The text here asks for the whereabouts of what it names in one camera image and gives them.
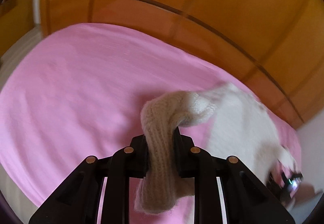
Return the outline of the person's hand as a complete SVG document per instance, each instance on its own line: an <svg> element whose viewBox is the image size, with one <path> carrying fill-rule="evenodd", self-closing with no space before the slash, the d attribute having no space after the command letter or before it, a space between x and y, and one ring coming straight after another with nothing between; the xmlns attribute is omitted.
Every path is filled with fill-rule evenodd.
<svg viewBox="0 0 324 224"><path fill-rule="evenodd" d="M323 190L316 190L314 186L310 183L301 183L298 189L293 193L292 199L287 203L285 208L289 211L295 205L300 205L306 202L310 202L317 195L323 193Z"/></svg>

